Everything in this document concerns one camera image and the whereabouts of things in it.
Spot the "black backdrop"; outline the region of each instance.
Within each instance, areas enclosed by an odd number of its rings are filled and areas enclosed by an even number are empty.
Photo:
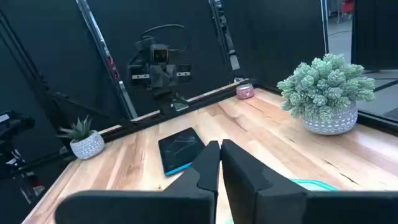
[[[351,63],[366,70],[398,68],[398,1],[355,1]]]
[[[325,54],[320,1],[225,0],[222,4],[246,77],[276,86],[300,62],[310,63]]]
[[[88,1],[115,64],[126,82],[126,64],[136,52],[134,43],[145,30],[164,24],[181,24],[191,35],[190,48],[171,59],[192,64],[193,80],[180,85],[185,98],[227,85],[227,73],[217,41],[210,5],[206,0],[115,0]],[[175,29],[152,33],[173,48],[185,45],[183,33]],[[129,89],[139,115],[157,110],[146,90]]]
[[[124,116],[75,1],[7,0],[0,2],[0,7],[53,91],[70,95],[112,116]],[[62,108],[69,114],[69,122],[77,116],[86,116],[84,110],[65,104]],[[103,118],[94,117],[93,129],[111,125]]]

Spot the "wooden tabletop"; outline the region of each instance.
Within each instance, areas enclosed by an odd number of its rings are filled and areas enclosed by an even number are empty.
[[[256,89],[250,99],[232,97],[109,142],[100,155],[71,162],[24,223],[54,223],[57,204],[81,190],[165,189],[179,175],[164,176],[157,141],[189,127],[205,144],[232,139],[288,178],[341,190],[398,189],[398,138],[359,124],[339,136],[312,134],[281,103],[280,96]],[[222,171],[219,183],[216,222],[225,224],[231,212]]]

